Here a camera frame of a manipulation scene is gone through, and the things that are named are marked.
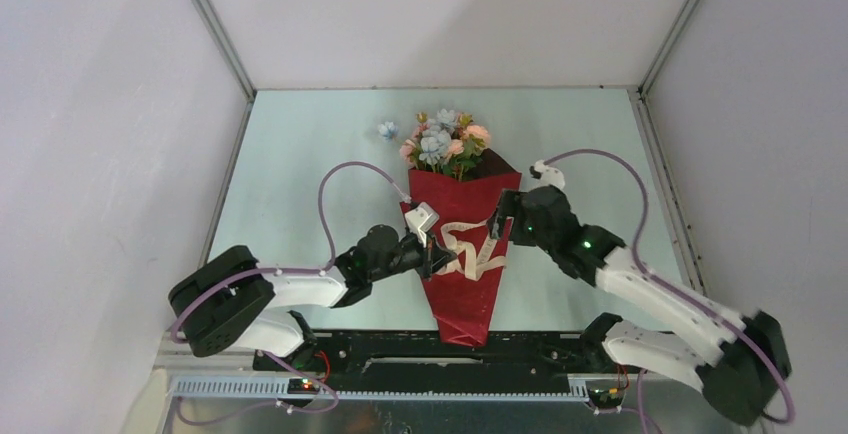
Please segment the cream ribbon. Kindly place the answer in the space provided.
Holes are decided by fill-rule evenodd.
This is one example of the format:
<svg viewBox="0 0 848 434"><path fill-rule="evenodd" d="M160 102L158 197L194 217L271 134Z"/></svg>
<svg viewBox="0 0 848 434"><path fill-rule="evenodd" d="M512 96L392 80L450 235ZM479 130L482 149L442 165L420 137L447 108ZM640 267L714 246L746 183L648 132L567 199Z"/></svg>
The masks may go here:
<svg viewBox="0 0 848 434"><path fill-rule="evenodd" d="M506 257L504 255L496 256L494 254L494 250L497 247L497 240L489 238L488 234L484 236L484 241L480 248L477 248L472 242L456 237L458 233L464 233L485 226L485 221L479 223L451 222L443 224L440 228L440 233L444 245L449 251L456 254L457 258L438 270L436 274L447 275L459 273L470 281L479 281L488 271L504 268L506 266Z"/></svg>

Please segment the red wrapping paper sheet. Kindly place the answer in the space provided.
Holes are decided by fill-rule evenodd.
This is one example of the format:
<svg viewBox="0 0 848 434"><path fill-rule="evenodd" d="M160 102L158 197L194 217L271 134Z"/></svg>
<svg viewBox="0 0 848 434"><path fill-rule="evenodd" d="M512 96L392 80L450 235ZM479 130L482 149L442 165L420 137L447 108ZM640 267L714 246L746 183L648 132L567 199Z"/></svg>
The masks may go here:
<svg viewBox="0 0 848 434"><path fill-rule="evenodd" d="M438 214L437 240L457 259L422 283L441 341L465 347L486 344L508 243L488 234L486 221L504 190L520 187L521 174L493 150L458 180L410 168L409 192Z"/></svg>

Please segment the peach rose stem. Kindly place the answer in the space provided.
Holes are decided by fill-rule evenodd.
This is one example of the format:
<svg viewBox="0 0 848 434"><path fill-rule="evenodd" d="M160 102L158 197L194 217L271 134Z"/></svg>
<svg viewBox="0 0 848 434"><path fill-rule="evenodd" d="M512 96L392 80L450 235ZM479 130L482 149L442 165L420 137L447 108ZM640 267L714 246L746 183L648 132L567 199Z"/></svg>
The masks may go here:
<svg viewBox="0 0 848 434"><path fill-rule="evenodd" d="M482 161L483 152L489 148L491 135L466 112L456 114L452 128L442 173L458 181L468 180L470 171Z"/></svg>

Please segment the blue flower stem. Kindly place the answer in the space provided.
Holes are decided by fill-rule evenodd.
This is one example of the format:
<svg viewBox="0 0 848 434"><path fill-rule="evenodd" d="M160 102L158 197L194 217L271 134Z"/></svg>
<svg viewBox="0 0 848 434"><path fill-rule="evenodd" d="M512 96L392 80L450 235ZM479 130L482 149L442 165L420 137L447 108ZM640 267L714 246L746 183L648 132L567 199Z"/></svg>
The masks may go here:
<svg viewBox="0 0 848 434"><path fill-rule="evenodd" d="M459 129L459 119L457 111L448 109L440 109L433 116L426 112L417 114L418 161L424 167L436 168L447 163L453 135Z"/></svg>

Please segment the pink rose stem with blue bud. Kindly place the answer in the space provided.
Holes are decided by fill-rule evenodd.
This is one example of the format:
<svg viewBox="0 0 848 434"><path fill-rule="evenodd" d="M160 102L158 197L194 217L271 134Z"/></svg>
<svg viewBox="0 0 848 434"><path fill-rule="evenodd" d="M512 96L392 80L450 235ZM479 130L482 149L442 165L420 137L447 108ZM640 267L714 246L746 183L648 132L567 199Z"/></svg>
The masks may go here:
<svg viewBox="0 0 848 434"><path fill-rule="evenodd" d="M391 142L397 139L399 127L392 121L386 121L377 126L377 132L381 139Z"/></svg>

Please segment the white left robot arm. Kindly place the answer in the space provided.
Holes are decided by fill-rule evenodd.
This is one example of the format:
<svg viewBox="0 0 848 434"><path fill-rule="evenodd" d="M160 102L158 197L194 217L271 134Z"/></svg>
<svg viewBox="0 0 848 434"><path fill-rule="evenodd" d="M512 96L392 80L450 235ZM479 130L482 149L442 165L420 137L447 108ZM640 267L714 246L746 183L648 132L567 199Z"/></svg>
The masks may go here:
<svg viewBox="0 0 848 434"><path fill-rule="evenodd" d="M409 271L429 279L456 258L432 233L400 235L387 225L372 227L325 271L260 267L247 246L236 245L169 292L171 335L198 358L237 347L304 370L315 360L317 338L297 307L349 307L378 281Z"/></svg>

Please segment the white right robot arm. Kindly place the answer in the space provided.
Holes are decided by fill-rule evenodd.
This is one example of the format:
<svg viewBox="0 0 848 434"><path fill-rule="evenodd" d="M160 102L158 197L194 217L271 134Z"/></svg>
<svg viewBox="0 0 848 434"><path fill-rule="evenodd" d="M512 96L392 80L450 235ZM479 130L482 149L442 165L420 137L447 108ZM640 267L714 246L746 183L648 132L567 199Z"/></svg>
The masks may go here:
<svg viewBox="0 0 848 434"><path fill-rule="evenodd" d="M603 227L582 224L555 186L505 190L487 222L495 239L537 247L567 276L624 299L661 321L666 331L641 328L603 313L581 334L585 365L655 372L701 393L725 419L752 426L791 373L779 322L750 317L666 282L636 262L634 251Z"/></svg>

